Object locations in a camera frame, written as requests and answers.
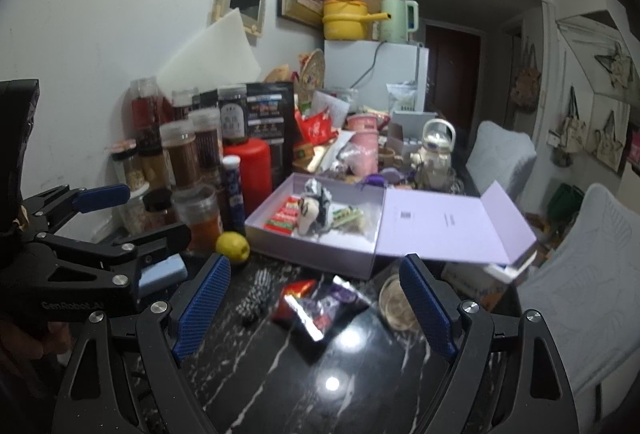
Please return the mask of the dark label jar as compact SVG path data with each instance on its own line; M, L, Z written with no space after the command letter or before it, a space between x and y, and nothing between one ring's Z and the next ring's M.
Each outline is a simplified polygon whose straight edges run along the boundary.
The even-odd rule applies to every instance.
M221 134L224 144L241 144L248 140L247 90L245 84L218 89Z

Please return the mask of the blue white tube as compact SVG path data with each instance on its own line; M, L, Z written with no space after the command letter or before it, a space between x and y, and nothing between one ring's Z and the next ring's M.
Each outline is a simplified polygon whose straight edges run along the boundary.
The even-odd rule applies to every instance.
M235 232L245 235L245 208L240 167L241 158L239 156L227 155L222 158L232 228Z

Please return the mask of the orange white cardboard box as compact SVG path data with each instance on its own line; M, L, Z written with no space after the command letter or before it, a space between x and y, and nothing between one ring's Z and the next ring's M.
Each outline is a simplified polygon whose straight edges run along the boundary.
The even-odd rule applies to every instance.
M514 279L494 265L446 263L442 279L454 288L458 295L480 304L491 312Z

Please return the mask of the red snack bag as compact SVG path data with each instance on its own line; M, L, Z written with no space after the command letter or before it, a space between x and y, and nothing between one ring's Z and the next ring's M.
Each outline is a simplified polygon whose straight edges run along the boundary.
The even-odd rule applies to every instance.
M329 143L336 136L336 132L332 128L332 118L327 108L309 117L304 117L299 110L296 110L295 120L300 136L312 146Z

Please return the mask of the white foam board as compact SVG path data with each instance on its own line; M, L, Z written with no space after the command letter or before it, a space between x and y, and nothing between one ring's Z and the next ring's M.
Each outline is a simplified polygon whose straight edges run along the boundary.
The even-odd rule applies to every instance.
M256 81L262 69L247 40L242 18L233 10L201 31L157 75L160 90L201 93Z

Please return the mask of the amber liquid plastic jar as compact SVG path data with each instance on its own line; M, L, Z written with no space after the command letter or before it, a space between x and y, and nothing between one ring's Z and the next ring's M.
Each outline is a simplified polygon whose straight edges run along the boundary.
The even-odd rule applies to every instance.
M198 254L213 253L224 231L215 188L202 184L188 191L174 191L171 203L177 219L190 228L188 250Z

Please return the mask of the clear zip bag white powder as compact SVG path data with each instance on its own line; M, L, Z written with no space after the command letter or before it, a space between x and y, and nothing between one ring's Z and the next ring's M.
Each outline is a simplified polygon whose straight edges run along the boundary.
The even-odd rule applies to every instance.
M334 231L362 236L372 240L378 230L381 208L370 203L361 206L342 206L332 210Z

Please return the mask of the white mini fridge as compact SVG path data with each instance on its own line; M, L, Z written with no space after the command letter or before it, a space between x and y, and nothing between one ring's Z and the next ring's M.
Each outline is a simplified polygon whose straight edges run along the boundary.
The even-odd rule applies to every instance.
M416 87L413 110L422 111L428 92L430 50L416 43L324 41L324 90L347 95L352 108L390 108L389 84Z

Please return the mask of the purple snack packet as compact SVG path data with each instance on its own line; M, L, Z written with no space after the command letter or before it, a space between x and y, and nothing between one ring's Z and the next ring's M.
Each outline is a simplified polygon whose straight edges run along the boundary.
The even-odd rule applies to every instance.
M340 276L330 280L304 279L286 285L271 320L288 324L314 343L326 342L338 324L372 306L372 300Z

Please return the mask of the green electric kettle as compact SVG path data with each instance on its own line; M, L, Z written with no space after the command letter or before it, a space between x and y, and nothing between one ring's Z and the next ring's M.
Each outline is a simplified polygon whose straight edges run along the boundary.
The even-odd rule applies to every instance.
M414 0L382 0L381 11L390 18L380 23L380 39L407 43L419 27L419 3Z

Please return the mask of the white box of bottles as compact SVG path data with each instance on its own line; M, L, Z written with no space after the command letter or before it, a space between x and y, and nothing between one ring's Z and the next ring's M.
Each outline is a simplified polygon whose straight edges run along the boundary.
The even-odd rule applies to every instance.
M424 124L437 117L432 111L395 111L387 124L386 146L399 156L416 153L422 146Z

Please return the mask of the wall intercom panel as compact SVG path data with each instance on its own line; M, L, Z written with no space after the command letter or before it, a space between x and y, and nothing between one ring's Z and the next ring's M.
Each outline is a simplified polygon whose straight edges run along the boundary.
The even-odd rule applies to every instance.
M260 38L264 30L266 0L214 0L210 21L215 23L237 10L247 34Z

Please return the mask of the yellow lemon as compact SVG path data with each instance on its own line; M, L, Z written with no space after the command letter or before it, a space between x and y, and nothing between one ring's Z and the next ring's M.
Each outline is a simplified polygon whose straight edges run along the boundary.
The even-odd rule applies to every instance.
M216 241L216 252L226 257L231 264L242 264L250 257L250 244L239 233L224 232Z

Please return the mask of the pink tumbler cup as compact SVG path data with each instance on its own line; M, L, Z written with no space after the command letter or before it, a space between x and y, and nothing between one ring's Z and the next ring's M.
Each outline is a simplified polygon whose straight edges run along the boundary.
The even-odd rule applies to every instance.
M370 113L358 113L347 118L347 130L354 132L349 144L355 147L350 168L356 176L378 172L378 119Z

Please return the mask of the black printed package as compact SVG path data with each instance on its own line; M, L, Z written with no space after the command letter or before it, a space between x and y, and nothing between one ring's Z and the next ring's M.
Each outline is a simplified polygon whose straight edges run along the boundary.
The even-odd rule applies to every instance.
M292 173L294 145L294 86L292 82L246 85L247 133L270 147L271 174L280 184Z

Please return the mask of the brown ceramic mug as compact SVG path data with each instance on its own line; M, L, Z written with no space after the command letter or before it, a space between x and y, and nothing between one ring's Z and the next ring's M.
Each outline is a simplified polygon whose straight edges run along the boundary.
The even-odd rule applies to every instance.
M400 169L404 164L404 159L393 151L390 147L380 147L378 149L378 171L395 168Z

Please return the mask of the red white snack packet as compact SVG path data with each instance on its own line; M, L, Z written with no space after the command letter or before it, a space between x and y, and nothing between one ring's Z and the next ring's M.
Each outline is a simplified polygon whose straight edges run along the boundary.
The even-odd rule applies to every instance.
M299 202L300 198L297 196L288 197L284 204L266 220L264 228L270 232L291 236L297 226Z

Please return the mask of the brown powder jar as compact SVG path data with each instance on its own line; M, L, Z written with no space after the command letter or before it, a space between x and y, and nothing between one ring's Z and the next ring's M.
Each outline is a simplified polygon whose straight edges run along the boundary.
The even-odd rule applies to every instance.
M186 191L201 183L198 147L191 120L177 120L160 126L160 142L173 191Z

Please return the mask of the white plush toy with glasses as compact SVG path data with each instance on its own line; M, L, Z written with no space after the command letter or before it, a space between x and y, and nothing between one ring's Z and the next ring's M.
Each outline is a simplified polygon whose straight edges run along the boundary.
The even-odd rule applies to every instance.
M314 197L304 196L298 201L296 227L299 235L306 236L314 228L320 214L320 205Z

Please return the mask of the red cylindrical canister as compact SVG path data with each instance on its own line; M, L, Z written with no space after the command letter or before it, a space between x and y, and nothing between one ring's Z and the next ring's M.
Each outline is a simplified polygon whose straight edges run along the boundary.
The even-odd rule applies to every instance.
M242 195L246 215L251 215L272 193L270 146L261 139L224 147L226 156L240 158Z

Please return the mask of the grey leaf pattern cushion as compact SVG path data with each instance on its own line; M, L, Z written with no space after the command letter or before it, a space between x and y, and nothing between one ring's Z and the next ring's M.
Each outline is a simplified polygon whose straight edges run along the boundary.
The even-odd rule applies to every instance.
M497 182L515 201L524 191L536 159L535 146L527 134L503 129L487 120L477 128L465 168L481 194Z

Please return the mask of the black white gingham cloth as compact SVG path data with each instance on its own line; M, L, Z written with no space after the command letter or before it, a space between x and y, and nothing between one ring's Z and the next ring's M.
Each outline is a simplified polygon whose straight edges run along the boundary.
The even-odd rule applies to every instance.
M304 196L314 197L320 205L317 223L309 234L319 235L327 232L332 225L331 193L318 180L310 179L305 183L303 194L300 198Z

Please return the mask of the woven round trivet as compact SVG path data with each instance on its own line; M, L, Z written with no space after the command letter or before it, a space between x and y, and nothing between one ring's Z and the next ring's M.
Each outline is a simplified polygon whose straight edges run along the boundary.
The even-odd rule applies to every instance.
M326 59L320 49L298 55L299 87L308 93L322 89L326 76Z

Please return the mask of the clear bag round cake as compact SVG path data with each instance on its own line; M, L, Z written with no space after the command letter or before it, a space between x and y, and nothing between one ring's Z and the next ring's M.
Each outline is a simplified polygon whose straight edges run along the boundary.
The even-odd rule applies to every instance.
M399 275L388 277L378 292L378 308L386 323L395 331L418 332L419 321L401 288Z

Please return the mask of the yellow enamel pot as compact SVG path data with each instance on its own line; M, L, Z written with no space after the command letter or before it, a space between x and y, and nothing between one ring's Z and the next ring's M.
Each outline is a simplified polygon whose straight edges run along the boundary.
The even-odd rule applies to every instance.
M386 12L369 13L365 1L326 0L323 3L323 37L331 41L368 40L371 23L391 18Z

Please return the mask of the open lavender gift box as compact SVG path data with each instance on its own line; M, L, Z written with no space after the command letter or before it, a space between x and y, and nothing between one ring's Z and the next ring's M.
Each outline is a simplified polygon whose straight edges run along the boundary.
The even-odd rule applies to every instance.
M309 175L293 174L245 221L254 252L346 277L369 279L376 263L409 253L424 261L511 266L530 257L536 238L521 212L495 183L480 197L350 185L323 179L336 209L363 209L365 234L290 235L266 228L288 197L299 196Z

